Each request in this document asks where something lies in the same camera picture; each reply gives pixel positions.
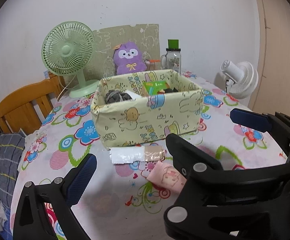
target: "green lid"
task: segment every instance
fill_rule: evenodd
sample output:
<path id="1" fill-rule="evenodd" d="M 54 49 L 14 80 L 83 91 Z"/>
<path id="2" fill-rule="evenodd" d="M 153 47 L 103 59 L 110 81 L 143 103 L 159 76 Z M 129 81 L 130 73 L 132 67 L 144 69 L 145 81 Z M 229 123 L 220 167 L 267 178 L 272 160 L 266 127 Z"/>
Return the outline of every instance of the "green lid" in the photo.
<path id="1" fill-rule="evenodd" d="M 168 40 L 169 49 L 178 49 L 178 40 Z"/>

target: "purple plush toy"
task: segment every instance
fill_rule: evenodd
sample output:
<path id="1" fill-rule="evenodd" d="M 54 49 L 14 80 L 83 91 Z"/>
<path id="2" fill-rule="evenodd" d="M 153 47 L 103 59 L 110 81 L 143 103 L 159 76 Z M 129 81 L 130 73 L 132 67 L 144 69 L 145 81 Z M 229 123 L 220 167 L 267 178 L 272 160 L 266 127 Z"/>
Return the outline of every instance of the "purple plush toy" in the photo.
<path id="1" fill-rule="evenodd" d="M 140 72 L 146 70 L 142 52 L 134 42 L 122 44 L 115 50 L 114 63 L 117 67 L 117 75 Z"/>

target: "orange tag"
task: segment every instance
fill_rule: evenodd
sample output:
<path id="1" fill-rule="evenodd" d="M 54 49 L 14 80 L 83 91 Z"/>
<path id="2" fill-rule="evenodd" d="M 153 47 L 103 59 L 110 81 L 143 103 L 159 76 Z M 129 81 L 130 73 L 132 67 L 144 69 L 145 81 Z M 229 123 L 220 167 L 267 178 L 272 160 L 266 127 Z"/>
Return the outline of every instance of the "orange tag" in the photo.
<path id="1" fill-rule="evenodd" d="M 119 49 L 120 47 L 121 47 L 121 45 L 122 44 L 118 44 L 118 45 L 116 45 L 113 49 L 115 50 L 115 49 Z"/>

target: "wooden chair back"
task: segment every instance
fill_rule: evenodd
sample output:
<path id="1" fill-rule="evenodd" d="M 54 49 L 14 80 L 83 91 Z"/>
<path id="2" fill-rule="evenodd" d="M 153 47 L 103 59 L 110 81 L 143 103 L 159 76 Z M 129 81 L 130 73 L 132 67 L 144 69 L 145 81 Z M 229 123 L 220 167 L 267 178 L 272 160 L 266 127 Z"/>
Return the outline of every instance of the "wooden chair back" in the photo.
<path id="1" fill-rule="evenodd" d="M 42 122 L 34 109 L 32 101 L 36 100 L 44 118 L 46 118 L 53 109 L 48 94 L 55 93 L 56 97 L 59 96 L 63 90 L 59 78 L 62 85 L 65 86 L 63 77 L 58 78 L 50 72 L 49 77 L 50 79 L 14 91 L 0 102 L 1 132 L 12 132 L 6 121 L 13 132 L 18 132 L 22 128 L 26 134 L 30 134 L 41 127 Z"/>

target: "white fan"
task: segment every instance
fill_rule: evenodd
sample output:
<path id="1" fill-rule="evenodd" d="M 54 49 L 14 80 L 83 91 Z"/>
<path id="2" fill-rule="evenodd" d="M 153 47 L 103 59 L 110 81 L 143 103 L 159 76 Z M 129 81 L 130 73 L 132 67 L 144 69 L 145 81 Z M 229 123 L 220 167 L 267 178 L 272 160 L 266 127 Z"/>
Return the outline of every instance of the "white fan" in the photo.
<path id="1" fill-rule="evenodd" d="M 221 66 L 222 72 L 229 78 L 226 91 L 236 99 L 243 99 L 253 93 L 258 84 L 258 73 L 247 61 L 236 65 L 225 60 Z"/>

